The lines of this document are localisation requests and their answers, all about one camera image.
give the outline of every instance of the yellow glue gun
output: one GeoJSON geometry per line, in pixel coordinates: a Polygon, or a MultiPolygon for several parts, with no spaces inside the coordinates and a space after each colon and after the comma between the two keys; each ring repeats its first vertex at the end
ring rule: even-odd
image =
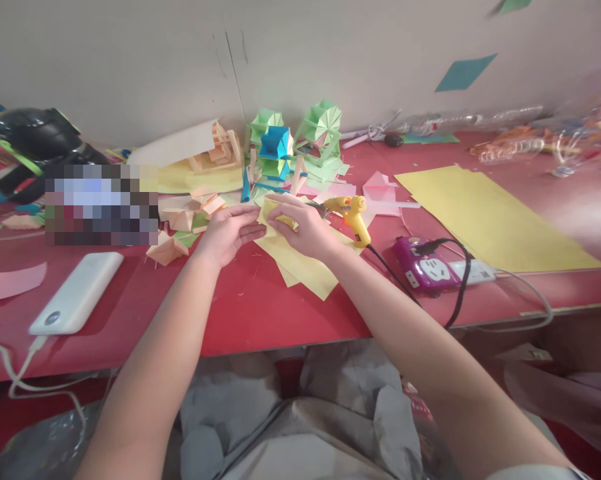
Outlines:
{"type": "Polygon", "coordinates": [[[345,225],[349,225],[354,231],[356,241],[354,245],[358,248],[365,248],[372,242],[367,227],[362,221],[361,212],[367,209],[365,197],[334,197],[323,203],[329,211],[338,212],[344,218],[345,225]]]}

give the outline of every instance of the white power bank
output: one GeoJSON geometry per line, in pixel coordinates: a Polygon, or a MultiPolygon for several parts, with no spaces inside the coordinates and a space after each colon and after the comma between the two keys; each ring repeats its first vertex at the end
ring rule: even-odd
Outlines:
{"type": "Polygon", "coordinates": [[[86,254],[31,324],[29,333],[70,335],[78,332],[123,259],[118,252],[86,254]]]}

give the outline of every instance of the power cord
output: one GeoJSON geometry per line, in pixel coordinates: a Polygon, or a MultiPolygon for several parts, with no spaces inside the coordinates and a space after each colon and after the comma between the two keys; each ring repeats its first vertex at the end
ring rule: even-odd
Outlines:
{"type": "Polygon", "coordinates": [[[469,273],[472,266],[472,258],[465,246],[460,243],[456,239],[448,239],[441,238],[438,240],[428,241],[427,243],[423,243],[422,245],[418,245],[416,247],[416,252],[419,255],[431,255],[436,249],[442,245],[443,243],[452,242],[458,245],[462,249],[462,253],[465,254],[465,271],[462,274],[462,280],[460,282],[460,288],[458,289],[458,297],[456,298],[456,306],[454,307],[454,312],[452,316],[449,318],[448,322],[445,324],[445,330],[448,330],[458,318],[458,314],[460,314],[460,309],[462,308],[462,300],[465,296],[465,290],[467,289],[467,282],[469,281],[469,273]]]}
{"type": "Polygon", "coordinates": [[[549,300],[547,300],[547,298],[535,286],[533,286],[525,278],[523,278],[520,275],[517,275],[513,272],[510,272],[510,271],[507,271],[504,269],[496,269],[496,271],[501,272],[501,273],[506,273],[507,275],[511,275],[512,277],[520,280],[525,285],[527,285],[529,288],[531,288],[531,290],[533,290],[533,292],[535,294],[537,294],[538,298],[545,305],[545,310],[547,312],[547,316],[545,317],[545,319],[543,321],[541,321],[540,323],[537,323],[535,325],[526,325],[524,327],[512,327],[512,328],[499,329],[499,330],[487,329],[487,328],[483,328],[483,327],[476,327],[477,330],[480,330],[483,332],[489,332],[489,333],[509,333],[509,332],[515,332],[515,331],[535,330],[537,328],[546,327],[547,325],[549,325],[552,322],[552,320],[554,319],[554,309],[549,304],[549,300]]]}
{"type": "Polygon", "coordinates": [[[33,356],[35,355],[35,353],[38,350],[40,350],[44,346],[44,344],[47,342],[47,338],[48,337],[45,335],[40,335],[33,340],[32,344],[29,346],[29,352],[27,353],[27,358],[25,359],[24,363],[22,364],[22,367],[20,367],[20,371],[18,373],[16,373],[13,370],[13,366],[11,364],[11,358],[9,357],[9,351],[4,346],[0,345],[0,354],[2,356],[2,362],[5,366],[5,371],[7,372],[7,375],[11,379],[11,386],[9,387],[9,398],[11,398],[11,399],[43,398],[43,397],[52,397],[54,395],[68,395],[69,398],[71,398],[71,401],[73,402],[73,404],[75,406],[75,410],[78,414],[78,417],[80,418],[80,422],[82,425],[81,430],[80,430],[80,439],[79,439],[78,444],[76,445],[76,448],[77,448],[80,444],[82,444],[82,442],[85,439],[85,435],[87,432],[87,419],[86,419],[84,411],[82,409],[82,405],[80,405],[80,402],[79,402],[78,398],[76,397],[76,395],[72,391],[60,390],[60,389],[70,387],[72,385],[75,385],[76,383],[93,378],[94,375],[88,375],[88,376],[80,378],[78,380],[74,380],[72,382],[65,383],[63,385],[56,385],[54,387],[34,387],[33,385],[24,383],[22,381],[22,378],[24,377],[24,375],[27,371],[27,368],[29,368],[29,364],[31,363],[33,356]],[[18,387],[21,388],[22,390],[38,392],[38,393],[33,393],[30,395],[18,395],[18,394],[16,394],[16,389],[18,387]]]}
{"type": "Polygon", "coordinates": [[[402,289],[405,291],[405,293],[407,294],[407,296],[411,300],[413,300],[414,303],[416,303],[416,305],[418,307],[422,308],[422,305],[420,305],[420,302],[418,300],[416,300],[416,297],[414,297],[414,294],[407,288],[407,286],[404,283],[402,283],[402,281],[400,280],[400,278],[398,278],[398,276],[394,273],[394,271],[389,268],[389,265],[387,265],[387,262],[385,262],[385,259],[382,256],[380,256],[380,254],[376,251],[375,248],[372,247],[371,243],[369,245],[367,245],[367,248],[369,250],[371,250],[376,257],[378,257],[378,259],[382,262],[382,264],[389,271],[389,273],[391,273],[394,276],[394,278],[398,282],[398,285],[400,285],[402,287],[402,289]]]}

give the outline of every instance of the yellow paper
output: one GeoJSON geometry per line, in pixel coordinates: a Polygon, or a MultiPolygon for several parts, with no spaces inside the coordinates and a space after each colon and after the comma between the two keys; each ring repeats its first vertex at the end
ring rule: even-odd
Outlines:
{"type": "MultiPolygon", "coordinates": [[[[267,197],[265,197],[263,199],[262,207],[260,209],[260,215],[258,215],[258,218],[256,219],[256,221],[258,223],[262,223],[262,225],[265,225],[267,227],[267,232],[265,233],[264,238],[275,237],[276,235],[280,235],[276,231],[276,229],[274,229],[271,225],[269,225],[269,222],[267,221],[267,218],[269,217],[269,214],[271,213],[271,211],[273,209],[275,209],[279,204],[280,204],[280,202],[268,199],[267,197]]],[[[293,219],[287,217],[286,215],[280,215],[279,217],[276,218],[276,220],[286,223],[291,228],[295,227],[295,221],[293,219]]]]}
{"type": "Polygon", "coordinates": [[[294,285],[300,283],[300,280],[298,280],[291,273],[289,273],[289,271],[285,267],[282,267],[278,262],[276,262],[275,264],[278,266],[280,274],[282,275],[282,279],[285,281],[285,285],[287,285],[287,288],[293,287],[294,285]]]}
{"type": "Polygon", "coordinates": [[[241,189],[242,185],[240,167],[195,173],[185,159],[158,170],[159,193],[185,193],[201,187],[211,192],[228,192],[241,189]]]}
{"type": "Polygon", "coordinates": [[[396,175],[467,250],[515,272],[601,268],[575,240],[483,173],[445,167],[396,175]]]}
{"type": "MultiPolygon", "coordinates": [[[[354,241],[349,237],[331,227],[330,230],[344,245],[351,247],[358,255],[362,252],[363,249],[354,247],[354,241]]],[[[264,237],[255,242],[269,253],[280,267],[302,282],[322,301],[325,301],[338,284],[338,280],[324,263],[305,257],[298,250],[292,248],[285,237],[264,237]]]]}

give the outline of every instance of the white wall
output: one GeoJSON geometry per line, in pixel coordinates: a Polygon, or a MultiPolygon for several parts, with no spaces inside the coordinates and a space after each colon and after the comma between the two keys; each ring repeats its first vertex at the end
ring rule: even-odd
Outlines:
{"type": "Polygon", "coordinates": [[[601,81],[601,0],[490,16],[497,3],[1,0],[0,102],[57,107],[128,146],[219,115],[239,127],[259,107],[295,125],[323,97],[346,130],[400,107],[555,106],[601,81]],[[453,61],[493,53],[467,91],[434,93],[453,61]]]}

